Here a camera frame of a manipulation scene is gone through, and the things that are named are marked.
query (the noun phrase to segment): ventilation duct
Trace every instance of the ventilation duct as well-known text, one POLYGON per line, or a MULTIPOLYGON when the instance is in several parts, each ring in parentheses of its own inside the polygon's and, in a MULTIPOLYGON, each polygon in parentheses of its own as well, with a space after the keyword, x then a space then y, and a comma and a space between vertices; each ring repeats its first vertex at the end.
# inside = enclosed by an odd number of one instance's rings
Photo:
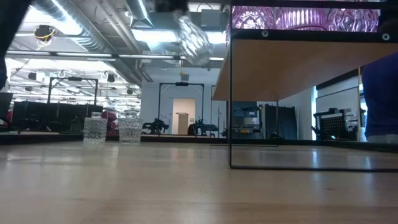
MULTIPOLYGON (((71 0, 35 0, 33 8, 58 21, 57 29, 64 34, 85 36, 85 38, 81 39, 74 38, 73 41, 87 51, 93 53, 115 53, 109 42, 71 0)), ((142 78, 136 73, 132 74, 132 68, 123 61, 116 60, 115 62, 107 63, 121 72, 127 82, 141 85, 142 78)))
POLYGON ((132 16, 130 26, 133 27, 154 27, 149 20, 148 12, 143 0, 126 0, 127 9, 132 16))

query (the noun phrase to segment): wooden table surface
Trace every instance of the wooden table surface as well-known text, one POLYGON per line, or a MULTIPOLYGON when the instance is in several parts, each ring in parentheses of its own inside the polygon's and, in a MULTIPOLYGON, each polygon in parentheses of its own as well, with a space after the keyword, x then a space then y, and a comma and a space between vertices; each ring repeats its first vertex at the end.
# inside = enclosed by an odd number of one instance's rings
MULTIPOLYGON (((2 149, 2 223, 395 224, 398 220, 398 174, 231 170, 226 146, 206 144, 111 142, 88 147, 68 142, 2 149)), ((293 146, 278 150, 294 154, 295 149, 311 155, 319 151, 320 157, 331 155, 320 151, 333 150, 293 146)), ((243 153, 235 150, 237 155, 243 153)), ((256 158, 256 151, 245 153, 256 158)), ((337 153, 361 157, 367 152, 337 153)), ((386 155, 390 154, 366 156, 373 160, 386 155)), ((241 162, 250 158, 241 157, 241 162)))

